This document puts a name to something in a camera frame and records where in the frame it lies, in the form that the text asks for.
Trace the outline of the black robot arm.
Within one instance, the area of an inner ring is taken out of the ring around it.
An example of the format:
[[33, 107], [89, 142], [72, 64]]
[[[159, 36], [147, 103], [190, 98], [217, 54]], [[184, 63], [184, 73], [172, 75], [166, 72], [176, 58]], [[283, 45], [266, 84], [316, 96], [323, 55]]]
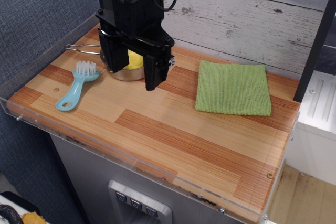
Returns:
[[174, 40], [161, 26], [172, 6], [164, 8], [164, 0], [99, 1], [102, 61], [116, 73], [129, 64], [129, 51], [141, 55], [146, 89], [154, 90], [166, 80], [174, 60]]

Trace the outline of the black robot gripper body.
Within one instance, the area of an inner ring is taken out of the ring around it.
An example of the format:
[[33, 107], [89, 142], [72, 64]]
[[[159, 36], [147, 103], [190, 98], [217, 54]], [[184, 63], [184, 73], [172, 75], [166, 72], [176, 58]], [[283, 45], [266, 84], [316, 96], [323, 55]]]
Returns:
[[173, 38], [164, 31], [161, 23], [164, 13], [175, 3], [164, 6], [164, 0], [110, 0], [110, 9], [99, 9], [99, 31], [117, 37], [128, 50], [143, 57], [151, 55], [172, 60]]

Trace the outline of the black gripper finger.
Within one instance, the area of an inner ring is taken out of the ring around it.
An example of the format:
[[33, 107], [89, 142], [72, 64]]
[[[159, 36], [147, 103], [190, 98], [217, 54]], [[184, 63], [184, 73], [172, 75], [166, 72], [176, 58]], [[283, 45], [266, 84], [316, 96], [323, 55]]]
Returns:
[[160, 83], [167, 78], [169, 70], [169, 60], [157, 58], [151, 55], [144, 57], [145, 88], [153, 91]]
[[122, 70], [129, 64], [128, 49], [121, 44], [117, 37], [111, 37], [104, 31], [99, 31], [99, 40], [100, 58], [113, 73]]

